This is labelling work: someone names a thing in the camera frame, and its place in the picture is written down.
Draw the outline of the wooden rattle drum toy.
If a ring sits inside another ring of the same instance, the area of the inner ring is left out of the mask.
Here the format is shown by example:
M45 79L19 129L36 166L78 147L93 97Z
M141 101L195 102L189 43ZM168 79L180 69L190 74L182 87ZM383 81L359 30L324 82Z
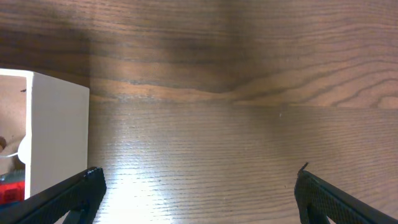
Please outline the wooden rattle drum toy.
M27 136L9 139L1 136L1 166L19 166L31 164L31 155L28 150Z

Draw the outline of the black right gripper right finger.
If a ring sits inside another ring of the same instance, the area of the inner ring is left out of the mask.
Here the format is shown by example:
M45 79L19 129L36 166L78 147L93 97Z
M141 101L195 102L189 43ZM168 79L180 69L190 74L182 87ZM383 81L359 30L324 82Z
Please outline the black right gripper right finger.
M294 187L301 224L397 224L395 218L305 170L298 171Z

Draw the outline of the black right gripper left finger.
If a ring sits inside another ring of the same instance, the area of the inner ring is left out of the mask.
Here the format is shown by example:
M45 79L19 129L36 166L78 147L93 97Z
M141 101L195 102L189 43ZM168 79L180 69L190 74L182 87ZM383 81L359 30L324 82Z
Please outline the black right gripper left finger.
M1 210L1 224L93 223L106 182L103 169L90 167L11 207Z

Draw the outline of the red toy truck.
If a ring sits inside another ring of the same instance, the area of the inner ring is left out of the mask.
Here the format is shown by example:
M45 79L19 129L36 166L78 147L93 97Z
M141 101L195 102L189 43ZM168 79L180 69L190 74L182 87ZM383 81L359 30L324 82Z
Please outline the red toy truck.
M25 170L1 174L1 206L25 200Z

